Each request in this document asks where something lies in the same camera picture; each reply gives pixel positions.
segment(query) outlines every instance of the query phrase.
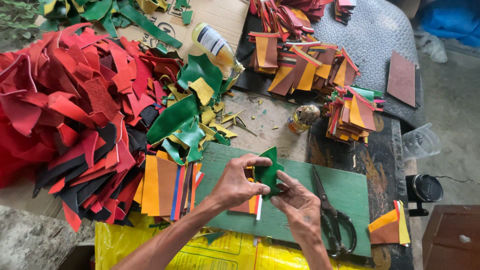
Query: green wooden board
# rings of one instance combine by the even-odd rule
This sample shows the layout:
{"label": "green wooden board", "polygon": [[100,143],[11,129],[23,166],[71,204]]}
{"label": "green wooden board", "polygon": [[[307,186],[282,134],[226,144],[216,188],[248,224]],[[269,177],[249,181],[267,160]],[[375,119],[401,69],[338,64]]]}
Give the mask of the green wooden board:
{"label": "green wooden board", "polygon": [[[201,161],[201,171],[205,173],[205,176],[196,189],[196,203],[202,201],[212,191],[227,162],[246,153],[249,152],[216,143],[210,144],[203,153]],[[285,172],[288,175],[297,178],[307,189],[316,193],[311,164],[287,159],[278,159],[277,162],[285,167]],[[365,175],[322,166],[316,166],[316,169],[330,204],[336,209],[341,209],[347,213],[355,225],[357,248],[353,254],[371,257],[370,239],[367,233],[367,225],[370,224],[370,218],[367,179]],[[252,214],[224,211],[213,218],[207,226],[240,233],[271,236],[274,239],[295,242],[288,226],[287,217],[275,208],[270,201],[263,202],[259,221]],[[350,246],[351,238],[347,226],[342,226],[341,223],[340,230],[342,242],[346,246]],[[324,227],[322,227],[322,238],[325,247],[331,249],[331,245],[324,233]]]}

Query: plastic bottle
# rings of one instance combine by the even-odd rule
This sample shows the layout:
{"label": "plastic bottle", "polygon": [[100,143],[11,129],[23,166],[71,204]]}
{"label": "plastic bottle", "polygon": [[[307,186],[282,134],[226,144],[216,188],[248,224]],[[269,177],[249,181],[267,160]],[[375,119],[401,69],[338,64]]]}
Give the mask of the plastic bottle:
{"label": "plastic bottle", "polygon": [[192,41],[207,54],[210,60],[233,67],[233,70],[239,73],[245,70],[235,58],[230,44],[208,24],[199,23],[193,29]]}

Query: person's right hand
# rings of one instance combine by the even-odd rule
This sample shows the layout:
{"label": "person's right hand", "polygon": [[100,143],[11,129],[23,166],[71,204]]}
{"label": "person's right hand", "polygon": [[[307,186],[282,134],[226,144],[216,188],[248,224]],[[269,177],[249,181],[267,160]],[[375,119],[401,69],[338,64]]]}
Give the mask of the person's right hand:
{"label": "person's right hand", "polygon": [[297,179],[278,170],[283,182],[276,186],[282,191],[270,198],[270,202],[287,216],[295,241],[302,246],[312,241],[322,243],[320,229],[320,199],[306,189]]}

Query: rubber mat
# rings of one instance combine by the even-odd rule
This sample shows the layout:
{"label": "rubber mat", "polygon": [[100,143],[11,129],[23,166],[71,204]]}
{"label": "rubber mat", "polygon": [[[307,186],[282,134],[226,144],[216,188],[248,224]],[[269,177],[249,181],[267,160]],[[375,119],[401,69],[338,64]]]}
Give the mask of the rubber mat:
{"label": "rubber mat", "polygon": [[[418,65],[417,49],[413,37],[410,21],[395,5],[384,0],[358,1],[354,14],[348,25],[335,21],[334,6],[332,3],[325,7],[325,15],[319,22],[313,22],[314,36],[320,41],[335,43],[345,47],[350,57],[360,68],[362,75],[357,77],[354,84],[361,87],[384,92],[387,101],[384,112],[404,120],[413,127],[424,124],[423,115],[423,88],[420,73],[417,69],[416,78],[416,108],[386,93],[388,69],[392,50]],[[245,67],[250,63],[252,43],[248,41],[248,33],[262,32],[260,19],[256,15],[248,14],[243,27],[242,37],[237,48],[237,59]],[[271,77],[264,74],[254,75],[245,73],[243,79],[237,81],[239,87],[250,89],[271,83]]]}

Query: cardboard box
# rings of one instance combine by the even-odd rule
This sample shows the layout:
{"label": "cardboard box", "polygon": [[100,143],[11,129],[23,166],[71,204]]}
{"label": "cardboard box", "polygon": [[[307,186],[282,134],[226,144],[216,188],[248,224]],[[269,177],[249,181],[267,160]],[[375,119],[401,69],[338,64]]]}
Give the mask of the cardboard box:
{"label": "cardboard box", "polygon": [[[167,0],[167,3],[174,4],[175,0]],[[155,11],[152,14],[146,14],[146,17],[154,23],[158,28],[167,32],[170,36],[176,38],[183,43],[180,49],[177,49],[179,55],[184,58],[184,62],[188,62],[188,54],[201,55],[202,50],[192,42],[192,31],[197,24],[205,22],[214,28],[232,47],[233,51],[237,51],[237,45],[243,29],[243,23],[247,16],[249,2],[246,0],[188,0],[191,8],[184,8],[177,11],[173,5],[166,12]],[[183,25],[181,12],[185,10],[193,10],[193,18],[190,25]],[[36,24],[40,25],[45,19],[39,17]],[[97,23],[94,27],[98,35],[108,34],[108,32]],[[128,40],[140,39],[151,47],[155,47],[158,39],[151,37],[146,31],[137,25],[131,25],[126,28],[117,28],[118,36],[125,36]],[[172,46],[165,44],[169,50],[175,50]],[[228,77],[230,69],[220,67],[224,77]]]}

